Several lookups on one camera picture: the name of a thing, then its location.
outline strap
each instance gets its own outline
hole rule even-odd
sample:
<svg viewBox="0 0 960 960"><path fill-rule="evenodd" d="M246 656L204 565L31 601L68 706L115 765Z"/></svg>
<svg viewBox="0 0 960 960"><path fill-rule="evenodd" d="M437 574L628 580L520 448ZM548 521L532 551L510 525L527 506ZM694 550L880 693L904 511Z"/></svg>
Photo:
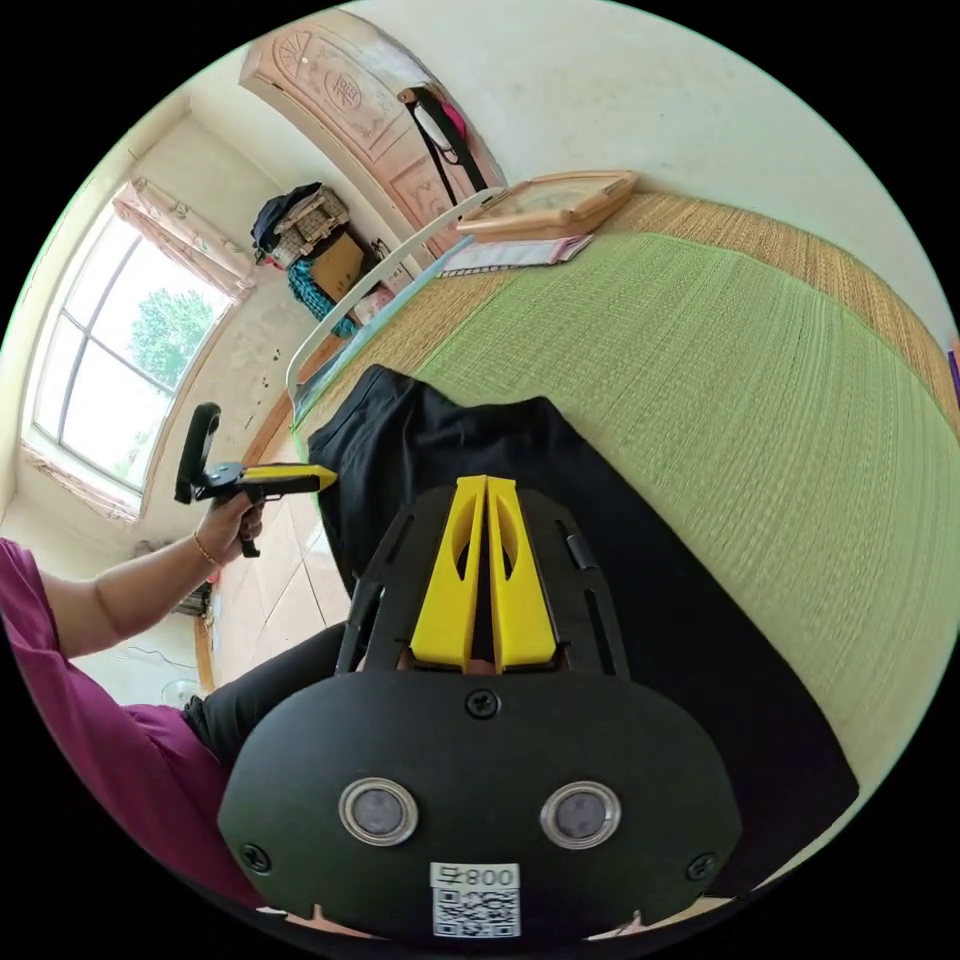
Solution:
<svg viewBox="0 0 960 960"><path fill-rule="evenodd" d="M434 165L437 168L437 172L440 175L440 179L447 191L447 195L450 197L450 202L456 206L457 198L453 192L453 188L450 185L450 181L447 178L446 170L444 169L444 162L441 160L440 150L433 142L433 138L427 133L426 130L424 130L423 125L420 123L420 119L417 117L418 105L421 106L427 116L433 120L440 132L444 135L444 137L446 137L447 142L453 148L453 153L455 154L456 159L451 160L449 157L446 157L447 162L453 166L463 167L464 172L467 174L467 177L470 180L474 190L477 192L486 190L487 182L484 180L483 174L480 172L480 168L473 159L473 155L470 153L470 148L467 146L466 140L460 135L460 131L456 128L456 125L447 116L446 111L443 109L443 104L434 95L434 93L427 87L410 87L405 90L403 94L401 94L401 99L406 104L414 124L420 131L420 136L423 138L423 142L426 144L427 150L433 159Z"/></svg>

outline green mat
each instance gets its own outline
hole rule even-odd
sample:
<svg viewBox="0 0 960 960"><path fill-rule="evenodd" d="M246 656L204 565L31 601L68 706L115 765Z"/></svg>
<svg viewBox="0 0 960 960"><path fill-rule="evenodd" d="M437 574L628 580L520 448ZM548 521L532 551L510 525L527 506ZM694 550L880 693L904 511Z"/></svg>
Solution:
<svg viewBox="0 0 960 960"><path fill-rule="evenodd" d="M602 236L416 376L465 405L549 397L788 660L869 796L960 626L960 455L867 325L743 255Z"/></svg>

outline window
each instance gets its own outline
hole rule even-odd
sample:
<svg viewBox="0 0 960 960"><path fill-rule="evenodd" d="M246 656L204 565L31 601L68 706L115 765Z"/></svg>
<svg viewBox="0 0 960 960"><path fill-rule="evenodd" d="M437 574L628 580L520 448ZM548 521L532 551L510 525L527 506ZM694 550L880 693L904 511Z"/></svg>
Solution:
<svg viewBox="0 0 960 960"><path fill-rule="evenodd" d="M140 493L173 398L230 300L110 216L53 318L33 424Z"/></svg>

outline label sticker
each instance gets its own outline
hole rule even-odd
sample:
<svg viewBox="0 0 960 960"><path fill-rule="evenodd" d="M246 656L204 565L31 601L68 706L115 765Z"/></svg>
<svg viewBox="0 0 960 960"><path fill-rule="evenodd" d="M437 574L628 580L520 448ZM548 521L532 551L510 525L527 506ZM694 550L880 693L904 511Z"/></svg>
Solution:
<svg viewBox="0 0 960 960"><path fill-rule="evenodd" d="M518 864L431 863L430 886L434 936L520 936Z"/></svg>

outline magenta shirt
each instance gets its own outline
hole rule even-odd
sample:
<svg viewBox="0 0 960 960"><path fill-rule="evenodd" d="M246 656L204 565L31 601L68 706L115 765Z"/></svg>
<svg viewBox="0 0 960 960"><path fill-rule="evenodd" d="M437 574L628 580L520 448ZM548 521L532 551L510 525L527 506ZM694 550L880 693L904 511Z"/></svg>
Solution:
<svg viewBox="0 0 960 960"><path fill-rule="evenodd" d="M36 561L3 538L0 610L37 709L107 812L168 869L244 906L265 906L217 829L229 771L179 710L120 706L63 657Z"/></svg>

